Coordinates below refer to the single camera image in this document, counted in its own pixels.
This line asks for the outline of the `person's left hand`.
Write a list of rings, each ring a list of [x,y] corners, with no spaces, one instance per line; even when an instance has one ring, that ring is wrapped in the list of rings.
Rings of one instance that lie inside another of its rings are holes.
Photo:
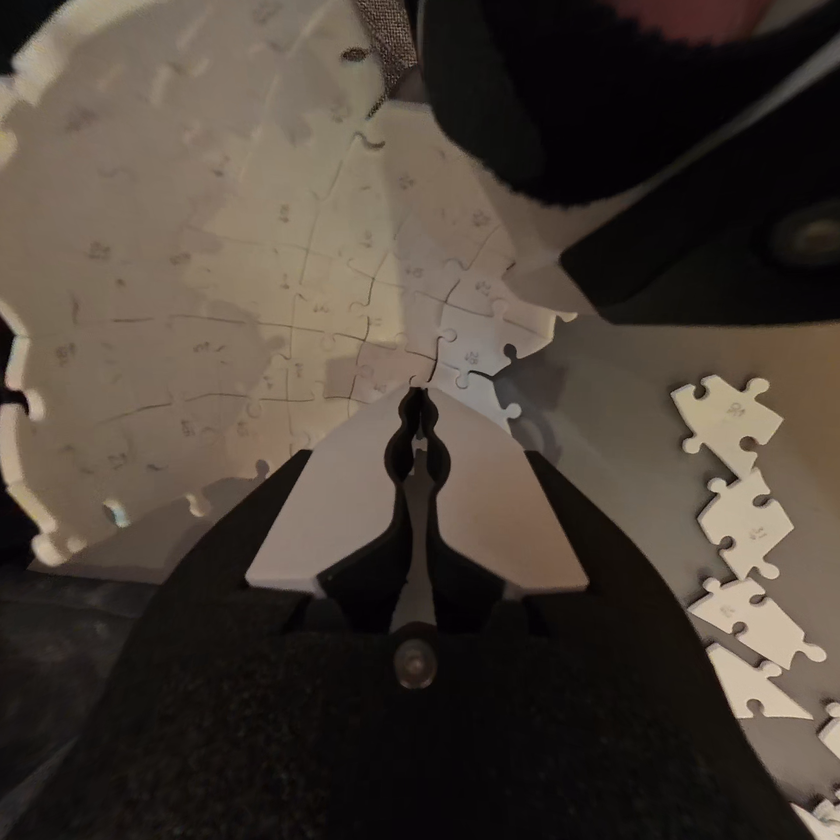
[[[772,1],[608,1],[616,15],[670,40],[719,45],[747,39]]]

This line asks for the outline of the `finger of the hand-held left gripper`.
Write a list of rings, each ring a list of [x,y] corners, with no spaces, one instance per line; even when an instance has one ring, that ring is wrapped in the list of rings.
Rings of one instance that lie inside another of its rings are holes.
[[[517,261],[508,269],[508,288],[520,301],[553,312],[562,322],[580,315],[573,284],[552,261]]]

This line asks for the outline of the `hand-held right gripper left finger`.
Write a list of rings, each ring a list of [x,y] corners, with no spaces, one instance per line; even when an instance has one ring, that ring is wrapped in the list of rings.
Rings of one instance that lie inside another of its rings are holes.
[[[249,586],[330,599],[358,632],[387,632],[406,583],[421,390],[398,387],[307,452],[246,572]]]

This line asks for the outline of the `partly built puzzle ball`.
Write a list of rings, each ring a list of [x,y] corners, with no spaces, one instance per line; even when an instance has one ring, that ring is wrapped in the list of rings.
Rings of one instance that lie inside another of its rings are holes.
[[[34,567],[162,580],[185,521],[399,384],[480,392],[552,311],[366,2],[61,2],[2,79],[2,476]]]

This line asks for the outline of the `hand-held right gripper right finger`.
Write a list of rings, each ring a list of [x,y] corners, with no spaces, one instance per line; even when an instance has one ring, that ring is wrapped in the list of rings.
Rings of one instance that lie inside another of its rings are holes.
[[[503,601],[584,592],[589,577],[523,447],[436,387],[423,393],[421,421],[437,629],[477,634]]]

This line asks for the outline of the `row of white puzzle pieces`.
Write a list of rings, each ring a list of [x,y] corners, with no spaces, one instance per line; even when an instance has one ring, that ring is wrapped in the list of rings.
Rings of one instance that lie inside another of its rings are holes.
[[[699,470],[698,533],[712,557],[682,595],[735,718],[756,737],[783,798],[812,835],[838,838],[838,514],[795,463],[770,381],[754,372],[671,374],[685,430],[682,466]]]

